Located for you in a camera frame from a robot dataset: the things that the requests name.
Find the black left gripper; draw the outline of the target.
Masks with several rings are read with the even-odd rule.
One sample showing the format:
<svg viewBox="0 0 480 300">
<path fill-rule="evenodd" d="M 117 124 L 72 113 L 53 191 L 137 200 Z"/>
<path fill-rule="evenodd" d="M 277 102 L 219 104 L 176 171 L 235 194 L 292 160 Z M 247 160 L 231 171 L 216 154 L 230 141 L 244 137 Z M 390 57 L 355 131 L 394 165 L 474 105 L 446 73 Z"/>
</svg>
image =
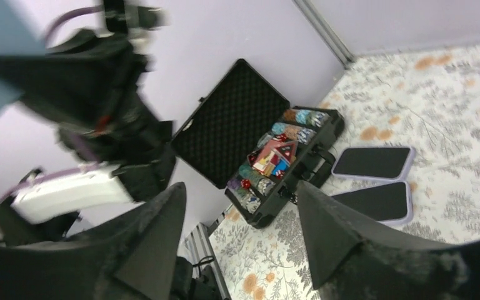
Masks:
<svg viewBox="0 0 480 300">
<path fill-rule="evenodd" d="M 2 58 L 0 78 L 44 118 L 70 123 L 58 128 L 68 148 L 160 149 L 162 122 L 138 94 L 148 65 L 138 47 L 146 39 L 82 29 L 49 54 Z"/>
</svg>

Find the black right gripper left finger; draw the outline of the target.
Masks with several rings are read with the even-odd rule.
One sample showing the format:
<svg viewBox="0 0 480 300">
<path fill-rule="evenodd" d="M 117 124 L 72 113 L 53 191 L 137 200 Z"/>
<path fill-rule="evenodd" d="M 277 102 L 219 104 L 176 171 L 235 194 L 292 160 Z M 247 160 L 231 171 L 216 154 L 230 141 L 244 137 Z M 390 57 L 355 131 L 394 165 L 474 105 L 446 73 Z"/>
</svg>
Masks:
<svg viewBox="0 0 480 300">
<path fill-rule="evenodd" d="M 185 210 L 178 182 L 64 241 L 0 246 L 0 299 L 169 299 Z"/>
</svg>

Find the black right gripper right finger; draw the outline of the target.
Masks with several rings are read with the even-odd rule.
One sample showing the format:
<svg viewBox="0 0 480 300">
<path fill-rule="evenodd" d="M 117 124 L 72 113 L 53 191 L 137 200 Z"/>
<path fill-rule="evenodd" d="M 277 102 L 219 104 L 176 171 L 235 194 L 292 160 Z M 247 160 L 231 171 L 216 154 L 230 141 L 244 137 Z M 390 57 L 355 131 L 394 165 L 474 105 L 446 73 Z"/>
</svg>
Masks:
<svg viewBox="0 0 480 300">
<path fill-rule="evenodd" d="M 297 194 L 321 299 L 480 299 L 480 240 L 446 244 L 406 234 L 306 181 Z"/>
</svg>

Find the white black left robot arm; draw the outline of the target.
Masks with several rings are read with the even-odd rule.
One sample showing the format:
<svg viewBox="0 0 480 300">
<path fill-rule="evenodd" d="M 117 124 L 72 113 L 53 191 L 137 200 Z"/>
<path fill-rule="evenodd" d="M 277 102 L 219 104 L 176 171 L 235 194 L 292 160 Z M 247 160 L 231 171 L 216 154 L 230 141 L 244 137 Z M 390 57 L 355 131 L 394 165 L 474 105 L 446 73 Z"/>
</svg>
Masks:
<svg viewBox="0 0 480 300">
<path fill-rule="evenodd" d="M 34 169 L 0 199 L 0 248 L 60 241 L 81 210 L 147 201 L 167 187 L 173 122 L 139 95 L 149 64 L 142 41 L 82 29 L 46 54 L 0 55 L 0 82 L 82 159 L 52 174 Z"/>
</svg>

